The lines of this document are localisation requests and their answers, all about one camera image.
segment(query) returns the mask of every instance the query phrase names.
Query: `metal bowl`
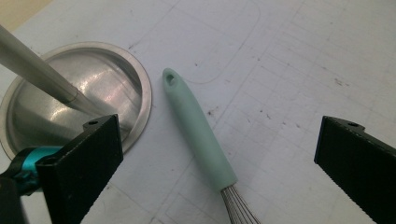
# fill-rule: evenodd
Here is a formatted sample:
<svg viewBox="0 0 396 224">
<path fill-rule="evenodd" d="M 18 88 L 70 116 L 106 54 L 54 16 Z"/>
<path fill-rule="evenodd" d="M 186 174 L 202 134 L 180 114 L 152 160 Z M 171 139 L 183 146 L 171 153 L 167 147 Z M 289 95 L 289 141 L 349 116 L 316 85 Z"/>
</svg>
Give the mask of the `metal bowl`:
<svg viewBox="0 0 396 224">
<path fill-rule="evenodd" d="M 149 78 L 140 62 L 124 49 L 96 42 L 55 49 L 42 59 L 104 113 L 119 115 L 122 148 L 127 151 L 151 109 Z M 66 144 L 91 119 L 17 77 L 0 106 L 0 141 L 13 159 L 27 147 Z"/>
</svg>

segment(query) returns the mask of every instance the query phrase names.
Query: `whisk handle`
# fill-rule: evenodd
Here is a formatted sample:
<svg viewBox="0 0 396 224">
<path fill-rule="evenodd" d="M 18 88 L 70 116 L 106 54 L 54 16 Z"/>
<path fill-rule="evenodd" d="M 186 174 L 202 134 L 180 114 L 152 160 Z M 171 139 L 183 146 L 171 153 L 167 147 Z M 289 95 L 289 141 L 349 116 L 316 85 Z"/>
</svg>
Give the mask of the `whisk handle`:
<svg viewBox="0 0 396 224">
<path fill-rule="evenodd" d="M 204 112 L 183 79 L 170 68 L 163 70 L 163 87 L 178 124 L 196 160 L 212 183 L 221 191 L 237 181 Z"/>
</svg>

